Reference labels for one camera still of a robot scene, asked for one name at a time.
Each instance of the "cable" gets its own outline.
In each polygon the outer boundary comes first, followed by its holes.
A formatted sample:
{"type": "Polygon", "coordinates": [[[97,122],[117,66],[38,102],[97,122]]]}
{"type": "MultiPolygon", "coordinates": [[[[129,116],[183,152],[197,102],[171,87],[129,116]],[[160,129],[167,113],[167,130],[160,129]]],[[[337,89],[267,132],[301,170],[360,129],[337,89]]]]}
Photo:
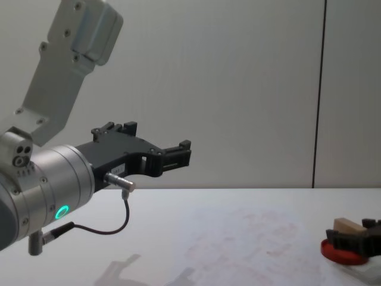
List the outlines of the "cable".
{"type": "Polygon", "coordinates": [[[97,231],[96,229],[92,229],[92,228],[88,228],[87,226],[76,225],[76,224],[74,224],[74,227],[79,228],[79,229],[83,229],[84,231],[92,232],[93,234],[100,234],[100,235],[117,234],[117,233],[121,232],[127,226],[129,219],[130,219],[130,207],[129,207],[127,200],[124,201],[124,205],[126,206],[126,220],[124,221],[123,225],[115,231],[97,231]]]}

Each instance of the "table surface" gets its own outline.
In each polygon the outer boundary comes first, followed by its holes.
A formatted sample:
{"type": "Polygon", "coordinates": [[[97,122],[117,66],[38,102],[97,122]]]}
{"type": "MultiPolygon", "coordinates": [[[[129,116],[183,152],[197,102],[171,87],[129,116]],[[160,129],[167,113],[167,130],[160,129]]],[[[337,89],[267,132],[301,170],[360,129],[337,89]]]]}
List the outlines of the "table surface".
{"type": "MultiPolygon", "coordinates": [[[[38,257],[28,255],[27,239],[2,251],[1,284],[191,285],[170,283],[175,279],[171,270],[176,265],[179,219],[198,208],[289,210],[301,219],[317,249],[336,217],[356,222],[365,217],[381,219],[381,189],[143,189],[136,190],[129,202],[130,223],[117,235],[74,229],[46,245],[38,257]]],[[[69,221],[112,230],[123,223],[124,212],[120,190],[106,189],[44,231],[69,221]]],[[[329,272],[322,285],[363,285],[322,257],[321,266],[324,273],[329,272]]]]}

